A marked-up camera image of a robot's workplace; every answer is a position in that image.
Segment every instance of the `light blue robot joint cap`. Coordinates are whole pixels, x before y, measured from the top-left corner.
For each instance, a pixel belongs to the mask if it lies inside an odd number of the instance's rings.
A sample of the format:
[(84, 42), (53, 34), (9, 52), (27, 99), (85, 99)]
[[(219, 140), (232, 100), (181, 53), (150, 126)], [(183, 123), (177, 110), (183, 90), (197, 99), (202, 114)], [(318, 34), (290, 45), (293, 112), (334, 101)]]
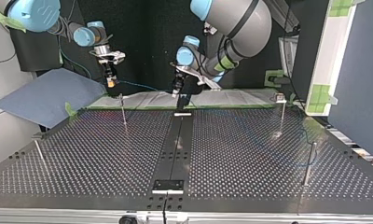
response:
[(190, 66), (191, 64), (193, 64), (194, 60), (195, 58), (193, 56), (193, 52), (190, 51), (190, 49), (181, 47), (177, 51), (177, 62), (179, 65)]
[(184, 43), (188, 43), (188, 44), (191, 44), (191, 45), (194, 45), (196, 47), (199, 47), (200, 45), (200, 40), (195, 37), (195, 36), (192, 36), (192, 35), (187, 35), (185, 38), (184, 38)]
[(205, 21), (209, 15), (212, 3), (213, 0), (192, 0), (190, 3), (190, 10), (202, 21)]
[(33, 32), (48, 31), (60, 17), (59, 0), (19, 0), (10, 8), (7, 15)]
[(213, 78), (213, 82), (219, 82), (224, 77), (225, 72), (218, 74), (217, 77)]
[(102, 21), (91, 21), (91, 22), (88, 22), (87, 26), (104, 28), (104, 23)]
[(74, 32), (74, 40), (81, 47), (90, 47), (95, 43), (95, 35), (89, 28), (81, 27)]

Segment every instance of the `cable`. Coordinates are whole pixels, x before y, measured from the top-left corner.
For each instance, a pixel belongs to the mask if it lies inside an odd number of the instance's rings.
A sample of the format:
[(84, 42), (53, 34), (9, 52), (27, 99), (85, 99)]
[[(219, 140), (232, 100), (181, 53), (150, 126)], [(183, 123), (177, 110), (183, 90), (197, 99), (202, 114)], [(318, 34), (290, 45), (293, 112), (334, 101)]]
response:
[(76, 0), (74, 0), (73, 2), (73, 6), (71, 7), (71, 10), (70, 10), (70, 15), (68, 15), (68, 20), (71, 20), (71, 17), (73, 16), (73, 13), (74, 13), (74, 8), (76, 7)]
[(60, 40), (59, 40), (59, 50), (61, 51), (61, 54), (62, 54), (63, 58), (65, 58), (68, 62), (73, 63), (76, 66), (82, 68), (86, 72), (86, 74), (88, 75), (88, 78), (91, 79), (91, 73), (90, 73), (90, 71), (86, 67), (84, 67), (82, 64), (74, 62), (69, 57), (67, 57), (67, 55), (63, 52)]
[(153, 87), (146, 86), (146, 85), (141, 85), (141, 84), (137, 84), (137, 83), (132, 83), (132, 82), (129, 82), (129, 81), (119, 81), (119, 82), (125, 83), (125, 84), (128, 84), (128, 85), (132, 85), (132, 86), (146, 88), (146, 89), (149, 89), (149, 90), (152, 90), (152, 91), (159, 91), (158, 89), (155, 89)]
[(0, 63), (6, 63), (6, 62), (9, 62), (9, 61), (11, 61), (13, 58), (15, 58), (15, 56), (16, 56), (16, 51), (14, 52), (14, 54), (13, 54), (10, 58), (5, 59), (5, 60), (3, 60), (3, 61), (0, 61)]
[(164, 201), (164, 205), (163, 205), (163, 211), (162, 211), (162, 214), (163, 214), (163, 224), (167, 224), (166, 206), (167, 206), (167, 197), (168, 196), (169, 196), (169, 194), (166, 195), (166, 200)]
[[(286, 17), (285, 17), (284, 35), (283, 35), (283, 50), (284, 50), (285, 66), (286, 66), (286, 70), (288, 71), (288, 76), (286, 76), (286, 77), (288, 77), (288, 79), (291, 81), (291, 87), (292, 87), (292, 89), (294, 90), (294, 93), (295, 93), (295, 95), (297, 96), (297, 98), (301, 101), (301, 98), (300, 98), (299, 95), (297, 94), (297, 89), (295, 88), (294, 81), (293, 81), (292, 78), (290, 77), (290, 75), (292, 76), (292, 73), (291, 73), (291, 71), (289, 70), (289, 67), (288, 67), (288, 60), (287, 60), (287, 57), (286, 57), (286, 47), (285, 47), (286, 26), (287, 26), (287, 23), (288, 23), (288, 20), (289, 20), (289, 15), (290, 15), (290, 13), (291, 13), (291, 6), (292, 6), (292, 0), (291, 0), (290, 3), (289, 3), (288, 11), (287, 11), (287, 13), (286, 13)], [(303, 110), (306, 111), (306, 107), (303, 105), (303, 103), (300, 102), (300, 104), (302, 105)]]

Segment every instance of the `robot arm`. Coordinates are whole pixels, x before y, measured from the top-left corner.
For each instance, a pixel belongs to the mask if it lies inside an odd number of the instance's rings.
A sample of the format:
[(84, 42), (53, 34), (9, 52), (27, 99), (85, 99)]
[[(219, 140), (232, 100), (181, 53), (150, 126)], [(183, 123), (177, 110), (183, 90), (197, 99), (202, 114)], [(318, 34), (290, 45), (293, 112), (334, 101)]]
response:
[(192, 0), (191, 10), (224, 36), (213, 58), (198, 52), (198, 38), (186, 36), (174, 65), (173, 95), (182, 90), (186, 76), (197, 77), (198, 85), (220, 90), (216, 82), (239, 61), (256, 56), (267, 45), (271, 33), (271, 15), (262, 0)]
[(101, 21), (89, 22), (87, 26), (69, 21), (60, 16), (60, 0), (0, 0), (0, 12), (23, 24), (26, 30), (41, 33), (49, 32), (74, 40), (81, 47), (94, 47), (91, 52), (104, 68), (104, 76), (109, 88), (117, 84), (117, 65), (126, 55), (112, 51), (104, 24)]

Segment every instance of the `white wall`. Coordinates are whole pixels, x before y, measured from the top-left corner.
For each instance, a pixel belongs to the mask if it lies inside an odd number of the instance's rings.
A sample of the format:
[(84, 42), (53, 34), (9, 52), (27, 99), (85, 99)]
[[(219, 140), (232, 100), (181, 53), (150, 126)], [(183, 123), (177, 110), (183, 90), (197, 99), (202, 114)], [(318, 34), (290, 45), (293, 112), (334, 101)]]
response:
[[(9, 33), (0, 25), (0, 61), (15, 52)], [(0, 63), (0, 98), (33, 80), (31, 73), (21, 72), (17, 57)], [(30, 143), (37, 125), (0, 111), (0, 162), (13, 152)]]

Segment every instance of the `metal rod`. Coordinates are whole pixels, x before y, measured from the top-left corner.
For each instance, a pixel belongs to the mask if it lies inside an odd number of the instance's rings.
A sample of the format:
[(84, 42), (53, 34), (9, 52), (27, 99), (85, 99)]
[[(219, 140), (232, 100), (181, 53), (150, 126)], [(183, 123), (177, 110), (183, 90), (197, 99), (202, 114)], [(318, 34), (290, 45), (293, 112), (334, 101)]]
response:
[(303, 178), (303, 186), (305, 186), (305, 187), (309, 185), (309, 179), (310, 179), (311, 167), (312, 167), (312, 159), (314, 157), (313, 155), (314, 155), (314, 152), (315, 152), (316, 148), (317, 148), (317, 143), (313, 142), (311, 144), (311, 152), (310, 152), (308, 164), (307, 164), (307, 167), (306, 167), (305, 177)]
[(35, 146), (36, 146), (36, 148), (37, 148), (37, 150), (38, 150), (39, 157), (41, 158), (41, 160), (44, 160), (44, 155), (42, 154), (41, 147), (39, 146), (37, 140), (35, 140)]
[(284, 114), (285, 114), (285, 105), (286, 105), (286, 102), (283, 103), (283, 113), (282, 113), (282, 122), (284, 120)]
[(123, 102), (123, 94), (122, 93), (119, 95), (118, 99), (119, 99), (120, 107), (122, 108), (123, 124), (127, 125), (128, 122), (126, 121), (125, 104)]

